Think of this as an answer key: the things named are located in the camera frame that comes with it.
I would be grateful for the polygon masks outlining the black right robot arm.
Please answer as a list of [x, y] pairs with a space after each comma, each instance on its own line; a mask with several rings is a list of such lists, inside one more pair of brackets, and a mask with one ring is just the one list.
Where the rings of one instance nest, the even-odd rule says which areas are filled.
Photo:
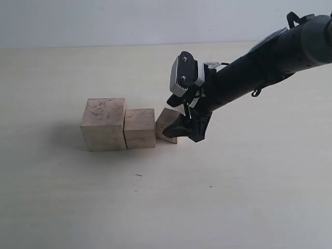
[[277, 30], [231, 63], [199, 62], [188, 51], [175, 59], [167, 104], [184, 113], [163, 130], [168, 138], [205, 138], [214, 110], [296, 72], [331, 63], [331, 16], [287, 14], [288, 27]]

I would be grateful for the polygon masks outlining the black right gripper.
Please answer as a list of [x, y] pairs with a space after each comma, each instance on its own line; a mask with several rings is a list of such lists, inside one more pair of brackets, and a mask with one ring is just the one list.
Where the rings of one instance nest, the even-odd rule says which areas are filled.
[[217, 71], [186, 54], [186, 99], [172, 94], [167, 104], [171, 107], [186, 105], [189, 119], [180, 114], [162, 134], [167, 138], [188, 137], [195, 143], [205, 139], [212, 112], [251, 92], [260, 93], [264, 87], [264, 57], [247, 53]]

